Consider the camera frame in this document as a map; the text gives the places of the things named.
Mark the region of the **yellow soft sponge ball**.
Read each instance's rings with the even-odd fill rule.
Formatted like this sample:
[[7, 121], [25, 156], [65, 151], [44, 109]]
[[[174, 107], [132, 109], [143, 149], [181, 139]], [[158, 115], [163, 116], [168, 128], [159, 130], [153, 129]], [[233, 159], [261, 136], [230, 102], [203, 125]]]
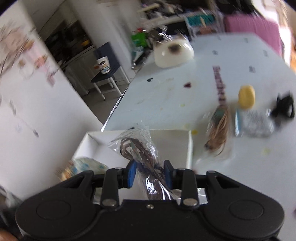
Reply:
[[238, 93], [238, 104], [242, 109], [250, 109], [256, 100], [255, 90], [251, 85], [241, 86]]

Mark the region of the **black fabric scrunchie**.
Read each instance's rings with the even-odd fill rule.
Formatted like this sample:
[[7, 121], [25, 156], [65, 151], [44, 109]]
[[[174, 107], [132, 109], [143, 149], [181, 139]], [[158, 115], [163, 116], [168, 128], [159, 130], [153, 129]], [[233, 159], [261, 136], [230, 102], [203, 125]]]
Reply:
[[295, 118], [295, 106], [292, 93], [285, 96], [279, 94], [270, 115], [278, 128], [293, 120]]

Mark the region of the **white cat-shaped ceramic dish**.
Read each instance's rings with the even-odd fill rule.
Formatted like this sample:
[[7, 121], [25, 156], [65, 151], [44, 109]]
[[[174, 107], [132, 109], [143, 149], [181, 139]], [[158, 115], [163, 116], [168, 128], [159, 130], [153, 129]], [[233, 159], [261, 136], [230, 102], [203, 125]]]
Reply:
[[154, 62], [159, 68], [172, 68], [182, 65], [195, 57], [194, 50], [186, 36], [181, 33], [172, 40], [155, 41], [153, 44]]

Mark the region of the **cartoon printed tote bag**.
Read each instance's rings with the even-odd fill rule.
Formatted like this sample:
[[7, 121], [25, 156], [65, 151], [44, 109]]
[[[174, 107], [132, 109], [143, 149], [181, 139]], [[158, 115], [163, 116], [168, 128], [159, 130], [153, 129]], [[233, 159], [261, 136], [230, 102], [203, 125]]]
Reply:
[[96, 60], [97, 63], [94, 65], [94, 69], [100, 71], [101, 74], [107, 74], [111, 70], [111, 65], [107, 56]]

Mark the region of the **silver foil packet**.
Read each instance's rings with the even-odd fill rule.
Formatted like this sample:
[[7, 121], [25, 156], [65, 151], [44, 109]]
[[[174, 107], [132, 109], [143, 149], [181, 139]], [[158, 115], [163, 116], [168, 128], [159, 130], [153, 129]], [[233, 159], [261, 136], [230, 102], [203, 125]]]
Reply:
[[235, 112], [235, 136], [267, 138], [275, 131], [275, 123], [270, 117], [271, 110], [243, 110]]

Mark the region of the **green plastic bag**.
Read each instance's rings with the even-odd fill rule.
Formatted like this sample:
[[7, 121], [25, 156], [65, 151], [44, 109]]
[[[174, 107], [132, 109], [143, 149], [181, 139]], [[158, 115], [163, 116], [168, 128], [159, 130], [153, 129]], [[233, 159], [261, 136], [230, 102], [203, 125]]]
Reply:
[[131, 35], [131, 39], [135, 47], [146, 48], [148, 46], [146, 32], [136, 32]]

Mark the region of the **white shallow cardboard box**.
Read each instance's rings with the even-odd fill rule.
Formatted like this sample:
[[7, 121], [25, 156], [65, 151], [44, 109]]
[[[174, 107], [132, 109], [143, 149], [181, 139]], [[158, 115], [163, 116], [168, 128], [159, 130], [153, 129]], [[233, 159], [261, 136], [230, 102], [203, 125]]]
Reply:
[[[164, 161], [169, 160], [175, 169], [191, 169], [193, 140], [189, 131], [147, 130], [130, 128], [126, 131], [86, 133], [74, 158], [88, 157], [105, 164], [109, 169], [125, 168], [135, 160], [137, 172], [130, 189], [119, 189], [119, 202], [125, 199], [169, 201], [180, 200], [180, 190], [170, 190], [164, 175]], [[84, 171], [91, 175], [90, 188], [94, 202], [100, 202], [104, 174]]]

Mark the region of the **dark blue folding chair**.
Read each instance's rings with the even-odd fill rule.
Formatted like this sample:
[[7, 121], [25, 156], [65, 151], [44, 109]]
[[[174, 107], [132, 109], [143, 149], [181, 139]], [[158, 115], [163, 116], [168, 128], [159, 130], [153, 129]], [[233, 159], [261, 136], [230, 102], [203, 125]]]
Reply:
[[[122, 68], [110, 42], [107, 42], [97, 48], [94, 51], [94, 55], [96, 57], [97, 64], [95, 67], [99, 70], [99, 72], [92, 78], [91, 83], [94, 85], [97, 92], [106, 101], [105, 93], [109, 92], [117, 92], [120, 96], [122, 95], [118, 85], [115, 82], [114, 74], [120, 70], [123, 74], [123, 77], [127, 84], [130, 84], [130, 80], [128, 79], [124, 69]], [[108, 84], [111, 86], [111, 89], [106, 91], [101, 91], [98, 83], [101, 81], [107, 80]]]

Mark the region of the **teal poizon sign box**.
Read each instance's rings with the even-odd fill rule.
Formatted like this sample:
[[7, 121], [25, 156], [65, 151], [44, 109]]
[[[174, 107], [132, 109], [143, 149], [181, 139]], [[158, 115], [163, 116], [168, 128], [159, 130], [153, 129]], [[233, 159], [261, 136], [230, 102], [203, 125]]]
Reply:
[[185, 22], [193, 37], [214, 34], [220, 31], [218, 20], [213, 13], [203, 13], [201, 11], [190, 13], [185, 16]]

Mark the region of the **pink upholstered chair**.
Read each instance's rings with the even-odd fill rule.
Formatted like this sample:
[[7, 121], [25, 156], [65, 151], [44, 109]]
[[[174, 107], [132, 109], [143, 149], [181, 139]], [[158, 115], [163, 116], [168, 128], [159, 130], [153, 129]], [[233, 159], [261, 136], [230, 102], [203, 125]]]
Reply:
[[253, 33], [257, 35], [281, 56], [282, 43], [277, 23], [260, 16], [236, 14], [225, 16], [224, 26], [228, 33]]

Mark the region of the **blue floral fabric pouch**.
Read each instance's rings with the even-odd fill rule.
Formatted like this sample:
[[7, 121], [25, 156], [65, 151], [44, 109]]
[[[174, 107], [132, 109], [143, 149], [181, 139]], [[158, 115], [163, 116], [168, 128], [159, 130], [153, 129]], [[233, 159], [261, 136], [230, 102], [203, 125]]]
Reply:
[[68, 161], [65, 168], [58, 171], [58, 177], [60, 181], [65, 181], [84, 171], [93, 171], [96, 175], [104, 174], [108, 169], [105, 164], [95, 159], [79, 157]]

